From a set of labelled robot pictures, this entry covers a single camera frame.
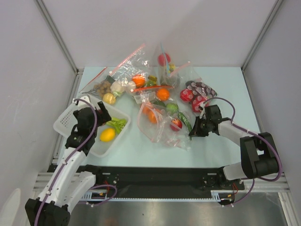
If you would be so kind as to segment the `fake celery stalk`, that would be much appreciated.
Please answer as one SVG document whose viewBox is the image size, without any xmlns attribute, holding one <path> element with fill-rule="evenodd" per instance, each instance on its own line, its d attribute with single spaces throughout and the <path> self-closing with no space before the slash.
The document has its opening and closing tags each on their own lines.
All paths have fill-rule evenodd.
<svg viewBox="0 0 301 226">
<path fill-rule="evenodd" d="M 118 119 L 114 117 L 112 117 L 110 121 L 106 122 L 106 125 L 113 127 L 117 134 L 119 134 L 123 130 L 126 124 L 126 119 Z"/>
</svg>

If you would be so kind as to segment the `fake yellow lemon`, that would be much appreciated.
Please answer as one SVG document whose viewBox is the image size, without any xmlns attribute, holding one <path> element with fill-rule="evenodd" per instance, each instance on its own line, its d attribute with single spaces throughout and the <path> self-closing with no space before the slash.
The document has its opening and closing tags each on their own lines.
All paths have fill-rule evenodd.
<svg viewBox="0 0 301 226">
<path fill-rule="evenodd" d="M 116 136 L 116 131 L 113 128 L 107 128 L 103 130 L 100 134 L 100 141 L 102 142 L 110 142 L 112 141 Z"/>
</svg>

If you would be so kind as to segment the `clear pink zip bag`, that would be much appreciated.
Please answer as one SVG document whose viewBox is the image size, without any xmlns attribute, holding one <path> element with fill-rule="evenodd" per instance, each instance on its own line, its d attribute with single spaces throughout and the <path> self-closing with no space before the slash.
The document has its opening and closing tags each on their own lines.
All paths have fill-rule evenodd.
<svg viewBox="0 0 301 226">
<path fill-rule="evenodd" d="M 189 137 L 189 132 L 185 124 L 182 122 L 182 129 L 178 132 L 172 131 L 170 128 L 171 120 L 174 118 L 179 119 L 178 113 L 168 114 L 162 113 L 156 109 L 157 124 L 153 124 L 148 120 L 148 110 L 156 109 L 149 106 L 141 105 L 138 116 L 137 126 L 139 130 L 153 143 L 160 143 L 166 147 L 178 147 L 180 149 L 189 151 L 192 147 L 192 138 Z M 192 126 L 192 116 L 182 112 L 190 121 Z"/>
</svg>

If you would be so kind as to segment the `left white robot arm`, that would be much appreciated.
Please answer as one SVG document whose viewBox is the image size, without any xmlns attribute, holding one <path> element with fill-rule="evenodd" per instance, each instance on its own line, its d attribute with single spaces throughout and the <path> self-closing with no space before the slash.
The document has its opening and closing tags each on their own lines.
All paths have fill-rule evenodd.
<svg viewBox="0 0 301 226">
<path fill-rule="evenodd" d="M 29 199 L 25 211 L 32 226 L 66 226 L 81 197 L 90 188 L 103 185 L 99 167 L 87 165 L 73 183 L 71 180 L 95 143 L 97 129 L 111 120 L 104 103 L 84 99 L 73 101 L 76 123 L 66 140 L 63 158 L 36 199 Z"/>
</svg>

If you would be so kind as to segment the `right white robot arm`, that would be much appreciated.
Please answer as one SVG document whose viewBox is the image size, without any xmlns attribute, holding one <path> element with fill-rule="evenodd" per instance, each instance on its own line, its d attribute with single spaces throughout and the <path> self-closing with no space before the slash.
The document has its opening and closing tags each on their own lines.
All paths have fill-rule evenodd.
<svg viewBox="0 0 301 226">
<path fill-rule="evenodd" d="M 282 175 L 282 163 L 270 133 L 255 133 L 223 118 L 218 105 L 210 105 L 196 117 L 190 137 L 207 137 L 215 133 L 240 147 L 240 162 L 222 167 L 217 184 L 228 189 L 236 179 L 277 181 Z"/>
</svg>

